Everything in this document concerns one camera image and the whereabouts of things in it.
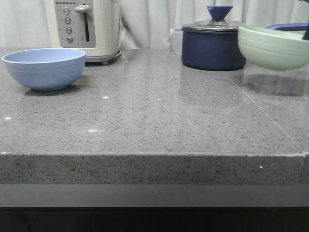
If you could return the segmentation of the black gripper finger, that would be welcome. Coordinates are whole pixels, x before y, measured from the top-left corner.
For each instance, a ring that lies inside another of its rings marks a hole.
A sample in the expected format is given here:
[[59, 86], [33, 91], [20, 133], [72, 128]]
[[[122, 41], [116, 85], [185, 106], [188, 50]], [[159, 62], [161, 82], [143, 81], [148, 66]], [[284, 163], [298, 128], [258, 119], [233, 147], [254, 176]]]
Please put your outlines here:
[[303, 36], [303, 40], [309, 40], [309, 26], [307, 27], [305, 34]]

